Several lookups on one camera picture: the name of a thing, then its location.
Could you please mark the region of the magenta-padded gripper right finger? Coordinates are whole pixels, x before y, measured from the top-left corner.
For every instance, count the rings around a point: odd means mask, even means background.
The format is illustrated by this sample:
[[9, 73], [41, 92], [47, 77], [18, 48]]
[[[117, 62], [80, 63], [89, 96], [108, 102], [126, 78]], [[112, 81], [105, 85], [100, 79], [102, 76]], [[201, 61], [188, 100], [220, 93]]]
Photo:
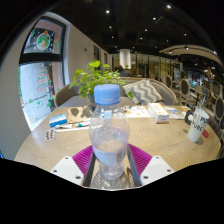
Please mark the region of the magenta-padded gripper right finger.
[[128, 146], [127, 155], [136, 187], [150, 184], [174, 173], [174, 169], [161, 156], [151, 156], [134, 145]]

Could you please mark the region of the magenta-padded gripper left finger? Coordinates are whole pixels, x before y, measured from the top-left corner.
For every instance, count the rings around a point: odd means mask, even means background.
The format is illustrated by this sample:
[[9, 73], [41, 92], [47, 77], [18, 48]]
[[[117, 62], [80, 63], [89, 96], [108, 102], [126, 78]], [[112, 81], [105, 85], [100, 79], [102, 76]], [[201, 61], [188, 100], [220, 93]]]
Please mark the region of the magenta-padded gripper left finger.
[[52, 169], [51, 173], [76, 185], [91, 185], [96, 157], [92, 146], [81, 150], [73, 157], [64, 156]]

